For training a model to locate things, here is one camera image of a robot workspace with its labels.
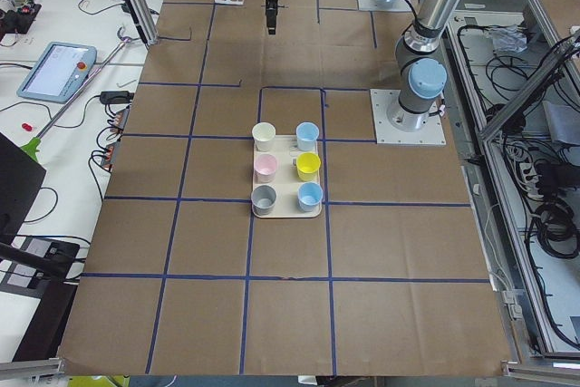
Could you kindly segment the yellow cup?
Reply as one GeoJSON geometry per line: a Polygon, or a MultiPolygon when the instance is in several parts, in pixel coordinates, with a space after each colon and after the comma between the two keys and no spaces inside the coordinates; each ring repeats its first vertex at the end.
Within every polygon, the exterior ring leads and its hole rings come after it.
{"type": "Polygon", "coordinates": [[[315,153],[304,152],[296,158],[297,174],[304,182],[316,180],[320,167],[321,160],[315,153]]]}

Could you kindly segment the cream plastic tray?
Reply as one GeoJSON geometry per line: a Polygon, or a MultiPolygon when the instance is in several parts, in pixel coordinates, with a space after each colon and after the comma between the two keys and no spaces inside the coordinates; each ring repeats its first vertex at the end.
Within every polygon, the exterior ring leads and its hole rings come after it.
{"type": "MultiPolygon", "coordinates": [[[[297,147],[296,137],[294,135],[277,135],[275,136],[274,146],[270,151],[262,152],[254,148],[253,160],[259,154],[269,153],[277,158],[278,169],[275,179],[269,183],[256,183],[253,169],[253,189],[260,185],[269,185],[275,189],[277,200],[272,213],[258,218],[314,218],[322,211],[322,202],[316,210],[303,212],[298,205],[298,190],[305,183],[300,180],[297,174],[296,158],[302,154],[297,147]]],[[[322,187],[321,169],[318,171],[318,177],[314,181],[322,187]]]]}

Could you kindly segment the teach pendant tablet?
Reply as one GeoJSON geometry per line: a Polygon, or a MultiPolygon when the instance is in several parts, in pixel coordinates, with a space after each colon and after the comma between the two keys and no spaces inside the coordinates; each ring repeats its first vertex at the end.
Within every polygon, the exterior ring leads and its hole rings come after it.
{"type": "Polygon", "coordinates": [[[96,56],[93,46],[50,42],[16,94],[26,99],[65,103],[88,77],[96,56]]]}

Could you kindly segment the black power adapter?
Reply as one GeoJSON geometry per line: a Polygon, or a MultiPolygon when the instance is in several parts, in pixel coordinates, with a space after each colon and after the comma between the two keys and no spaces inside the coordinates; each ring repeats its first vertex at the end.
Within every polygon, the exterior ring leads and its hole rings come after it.
{"type": "Polygon", "coordinates": [[[133,92],[129,91],[104,91],[99,95],[101,104],[124,104],[131,103],[134,97],[133,92]]]}

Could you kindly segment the pink cup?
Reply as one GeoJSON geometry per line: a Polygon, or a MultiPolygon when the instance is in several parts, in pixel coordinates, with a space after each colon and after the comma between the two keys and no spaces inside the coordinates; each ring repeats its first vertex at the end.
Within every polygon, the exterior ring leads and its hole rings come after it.
{"type": "Polygon", "coordinates": [[[259,154],[254,161],[256,183],[269,183],[276,177],[277,158],[269,153],[259,154]]]}

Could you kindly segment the cream white cup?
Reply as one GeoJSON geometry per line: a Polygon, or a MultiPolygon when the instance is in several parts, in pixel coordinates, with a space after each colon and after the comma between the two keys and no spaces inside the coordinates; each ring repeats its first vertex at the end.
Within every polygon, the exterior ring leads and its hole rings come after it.
{"type": "Polygon", "coordinates": [[[252,128],[252,136],[258,151],[270,151],[274,146],[276,127],[270,122],[259,122],[252,128]]]}

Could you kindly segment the grey cup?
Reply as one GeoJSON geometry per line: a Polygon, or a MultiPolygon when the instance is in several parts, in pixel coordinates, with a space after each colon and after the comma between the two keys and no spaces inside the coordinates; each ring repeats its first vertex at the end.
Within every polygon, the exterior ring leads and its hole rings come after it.
{"type": "Polygon", "coordinates": [[[263,217],[273,212],[277,194],[276,190],[269,185],[260,185],[251,193],[252,209],[255,215],[263,217]]]}

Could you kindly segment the brown paper table cover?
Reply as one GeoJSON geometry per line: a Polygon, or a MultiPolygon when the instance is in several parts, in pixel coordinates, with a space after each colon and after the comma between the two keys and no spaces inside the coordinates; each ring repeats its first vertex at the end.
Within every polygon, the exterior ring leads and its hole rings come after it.
{"type": "Polygon", "coordinates": [[[378,137],[411,14],[164,0],[59,354],[73,375],[467,375],[512,353],[448,118],[378,137]]]}

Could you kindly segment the light blue cup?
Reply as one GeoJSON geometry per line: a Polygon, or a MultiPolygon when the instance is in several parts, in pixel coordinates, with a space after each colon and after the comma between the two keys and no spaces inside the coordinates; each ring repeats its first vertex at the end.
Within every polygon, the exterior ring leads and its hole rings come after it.
{"type": "Polygon", "coordinates": [[[319,128],[310,121],[301,122],[296,126],[295,135],[297,147],[300,151],[312,151],[319,138],[319,128]]]}
{"type": "Polygon", "coordinates": [[[323,189],[316,182],[306,182],[298,190],[298,205],[303,212],[317,209],[323,199],[323,189]]]}

